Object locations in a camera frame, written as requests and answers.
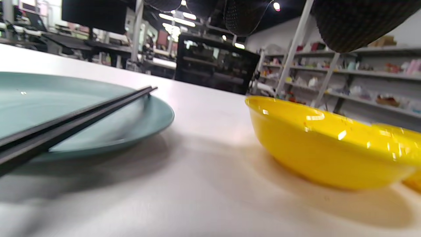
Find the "box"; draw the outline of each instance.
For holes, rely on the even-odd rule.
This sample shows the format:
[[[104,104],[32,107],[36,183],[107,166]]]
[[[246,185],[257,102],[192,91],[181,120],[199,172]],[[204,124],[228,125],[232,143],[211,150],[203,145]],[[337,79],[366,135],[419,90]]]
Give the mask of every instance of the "box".
[[[368,47],[383,47],[383,46],[394,46],[394,45],[396,45],[396,41],[394,40],[394,36],[384,35],[384,36],[380,37],[378,40],[369,44]]]

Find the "plate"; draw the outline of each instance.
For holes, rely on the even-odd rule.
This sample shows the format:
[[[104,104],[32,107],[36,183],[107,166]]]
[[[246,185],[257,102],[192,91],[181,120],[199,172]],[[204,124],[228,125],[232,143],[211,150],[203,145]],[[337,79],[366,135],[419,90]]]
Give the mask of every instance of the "plate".
[[[54,75],[0,73],[0,137],[22,131],[134,89]],[[34,162],[122,149],[168,127],[174,111],[151,96],[135,101],[52,147]]]

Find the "yellow plastic bowl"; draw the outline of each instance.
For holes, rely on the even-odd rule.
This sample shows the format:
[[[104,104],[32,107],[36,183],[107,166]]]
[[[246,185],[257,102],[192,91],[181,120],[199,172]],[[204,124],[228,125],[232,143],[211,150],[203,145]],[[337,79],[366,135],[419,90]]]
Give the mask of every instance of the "yellow plastic bowl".
[[[392,132],[397,135],[405,136],[409,139],[412,139],[415,143],[421,143],[421,133],[387,124],[374,124],[374,126],[377,126],[381,129],[384,129],[388,132]],[[415,172],[415,174],[405,179],[403,183],[411,187],[412,189],[421,192],[421,170],[418,170],[417,172]]]
[[[418,144],[403,136],[283,100],[251,96],[245,102],[260,143],[279,163],[317,183],[379,188],[421,167]]]

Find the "black chopsticks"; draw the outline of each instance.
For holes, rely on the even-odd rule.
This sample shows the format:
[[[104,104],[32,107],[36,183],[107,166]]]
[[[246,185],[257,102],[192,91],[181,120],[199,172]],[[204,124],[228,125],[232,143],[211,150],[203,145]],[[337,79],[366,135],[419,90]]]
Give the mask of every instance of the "black chopsticks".
[[[148,86],[0,139],[0,176],[156,89]]]

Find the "white table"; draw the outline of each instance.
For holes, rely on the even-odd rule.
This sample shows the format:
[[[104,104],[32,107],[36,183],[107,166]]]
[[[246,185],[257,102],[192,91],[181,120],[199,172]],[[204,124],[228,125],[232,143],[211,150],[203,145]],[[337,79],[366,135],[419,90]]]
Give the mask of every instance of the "white table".
[[[0,51],[1,71],[158,86],[153,94],[176,113],[170,128],[130,150],[1,177],[2,237],[421,236],[421,195],[400,184],[338,191],[279,166],[255,138],[243,96],[12,46]]]

